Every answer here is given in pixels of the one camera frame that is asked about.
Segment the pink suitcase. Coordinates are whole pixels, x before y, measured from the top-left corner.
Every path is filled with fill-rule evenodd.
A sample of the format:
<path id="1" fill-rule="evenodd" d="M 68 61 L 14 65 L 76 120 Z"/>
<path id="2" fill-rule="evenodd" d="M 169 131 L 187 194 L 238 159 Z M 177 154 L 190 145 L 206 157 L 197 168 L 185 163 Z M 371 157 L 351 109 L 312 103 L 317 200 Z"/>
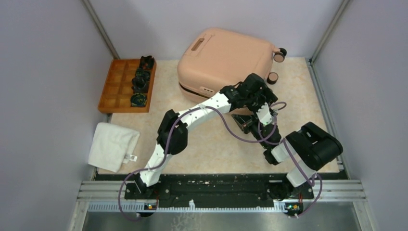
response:
<path id="1" fill-rule="evenodd" d="M 181 93 L 201 103 L 224 86 L 244 81 L 255 73 L 267 79 L 273 62 L 284 61 L 287 51 L 246 34 L 208 28 L 186 49 L 178 66 Z"/>

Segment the white cloth under left arm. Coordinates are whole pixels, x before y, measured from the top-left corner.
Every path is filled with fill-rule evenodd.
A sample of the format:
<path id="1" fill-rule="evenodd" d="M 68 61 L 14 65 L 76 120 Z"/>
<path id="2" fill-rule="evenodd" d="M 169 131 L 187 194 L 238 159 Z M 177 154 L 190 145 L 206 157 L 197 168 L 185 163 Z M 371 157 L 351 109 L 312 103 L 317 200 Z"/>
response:
<path id="1" fill-rule="evenodd" d="M 122 164 L 136 162 L 133 154 L 140 133 L 119 125 L 97 124 L 89 152 L 88 164 L 111 172 L 118 172 Z"/>

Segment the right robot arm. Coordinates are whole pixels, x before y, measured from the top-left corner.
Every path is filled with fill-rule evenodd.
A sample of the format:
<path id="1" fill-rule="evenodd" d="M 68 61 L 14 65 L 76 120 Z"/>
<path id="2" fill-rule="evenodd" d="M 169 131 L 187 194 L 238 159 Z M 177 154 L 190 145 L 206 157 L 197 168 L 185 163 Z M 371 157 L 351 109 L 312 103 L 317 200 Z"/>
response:
<path id="1" fill-rule="evenodd" d="M 269 194 L 273 199 L 295 198 L 313 182 L 321 168 L 344 151 L 335 137 L 313 122 L 282 137 L 278 126 L 264 126 L 253 115 L 233 114 L 232 117 L 244 134 L 252 134 L 264 148 L 269 164 L 278 165 L 286 159 L 295 164 L 281 183 L 272 183 Z"/>

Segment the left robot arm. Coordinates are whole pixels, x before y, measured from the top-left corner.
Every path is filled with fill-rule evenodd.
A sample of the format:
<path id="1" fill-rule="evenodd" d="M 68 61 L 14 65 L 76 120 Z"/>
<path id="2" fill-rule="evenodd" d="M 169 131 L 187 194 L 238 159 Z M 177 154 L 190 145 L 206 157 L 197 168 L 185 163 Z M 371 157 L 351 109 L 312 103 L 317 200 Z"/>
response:
<path id="1" fill-rule="evenodd" d="M 275 119 L 270 107 L 277 100 L 264 79 L 252 73 L 236 85 L 224 86 L 194 107 L 180 112 L 168 110 L 158 128 L 156 145 L 149 161 L 144 168 L 133 172 L 136 193 L 143 199 L 152 197 L 154 185 L 166 164 L 187 147 L 191 130 L 215 116 L 222 118 L 224 114 L 240 108 L 248 109 L 260 124 L 270 125 Z"/>

